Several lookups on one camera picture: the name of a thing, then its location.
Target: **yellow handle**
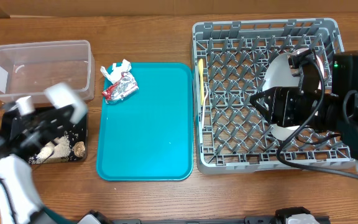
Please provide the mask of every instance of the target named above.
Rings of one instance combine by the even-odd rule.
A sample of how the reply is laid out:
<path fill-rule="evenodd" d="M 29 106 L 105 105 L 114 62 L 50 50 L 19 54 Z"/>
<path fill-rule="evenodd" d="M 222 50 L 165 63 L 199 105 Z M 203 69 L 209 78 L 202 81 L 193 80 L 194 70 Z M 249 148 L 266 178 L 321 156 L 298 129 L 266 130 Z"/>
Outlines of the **yellow handle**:
<path fill-rule="evenodd" d="M 204 103 L 204 62 L 203 59 L 198 60 L 198 74 L 200 75 L 200 98 L 201 105 Z"/>

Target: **candy wrapper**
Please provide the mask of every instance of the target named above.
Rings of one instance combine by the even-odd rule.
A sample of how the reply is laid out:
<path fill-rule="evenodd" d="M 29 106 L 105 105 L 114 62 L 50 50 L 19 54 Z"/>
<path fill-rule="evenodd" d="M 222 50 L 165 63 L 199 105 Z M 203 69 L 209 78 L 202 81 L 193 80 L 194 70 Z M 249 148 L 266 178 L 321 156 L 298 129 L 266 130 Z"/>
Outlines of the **candy wrapper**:
<path fill-rule="evenodd" d="M 126 96 L 139 89 L 134 76 L 130 72 L 131 68 L 131 63 L 125 59 L 120 67 L 117 67 L 117 64 L 114 63 L 110 74 L 103 66 L 100 68 L 103 76 L 112 83 L 109 88 L 102 92 L 107 104 L 123 100 Z"/>

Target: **dish rack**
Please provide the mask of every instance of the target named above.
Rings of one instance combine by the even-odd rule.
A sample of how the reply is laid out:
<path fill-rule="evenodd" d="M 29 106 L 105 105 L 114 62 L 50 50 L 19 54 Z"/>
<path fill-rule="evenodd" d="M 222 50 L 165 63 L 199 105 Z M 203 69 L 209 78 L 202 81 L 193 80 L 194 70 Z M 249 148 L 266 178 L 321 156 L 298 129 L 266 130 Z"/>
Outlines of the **dish rack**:
<path fill-rule="evenodd" d="M 279 140 L 272 126 L 249 103 L 262 91 L 264 75 L 278 55 L 314 49 L 323 62 L 327 90 L 331 89 L 333 56 L 343 52 L 333 19 L 198 22 L 193 26 L 192 68 L 196 119 L 197 166 L 204 174 L 291 169 L 277 161 Z M 205 114 L 200 103 L 198 60 L 203 59 Z M 204 127 L 201 118 L 205 115 Z M 304 129 L 304 141 L 329 133 Z M 349 148 L 339 138 L 312 146 L 296 139 L 285 146 L 285 159 L 311 166 L 347 169 L 354 166 Z"/>

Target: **blue mat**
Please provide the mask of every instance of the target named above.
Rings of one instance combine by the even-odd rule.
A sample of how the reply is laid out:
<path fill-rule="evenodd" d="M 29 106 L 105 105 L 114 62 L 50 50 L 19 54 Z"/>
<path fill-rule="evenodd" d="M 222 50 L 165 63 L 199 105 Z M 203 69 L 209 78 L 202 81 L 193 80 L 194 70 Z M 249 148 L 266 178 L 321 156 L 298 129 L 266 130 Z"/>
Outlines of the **blue mat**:
<path fill-rule="evenodd" d="M 132 63 L 131 73 L 137 91 L 114 105 L 103 99 L 98 174 L 105 180 L 187 178 L 193 170 L 193 79 L 189 67 L 182 63 Z M 105 79 L 104 89 L 110 85 Z"/>

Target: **transparent bin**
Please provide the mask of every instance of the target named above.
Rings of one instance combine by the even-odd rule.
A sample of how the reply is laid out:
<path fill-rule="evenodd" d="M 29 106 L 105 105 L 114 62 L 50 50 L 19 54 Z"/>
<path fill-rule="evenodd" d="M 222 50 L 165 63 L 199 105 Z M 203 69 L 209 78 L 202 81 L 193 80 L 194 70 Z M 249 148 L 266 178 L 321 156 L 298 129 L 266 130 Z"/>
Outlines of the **transparent bin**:
<path fill-rule="evenodd" d="M 0 45 L 0 100 L 32 96 L 48 103 L 44 90 L 65 82 L 84 100 L 94 97 L 94 58 L 86 40 Z"/>

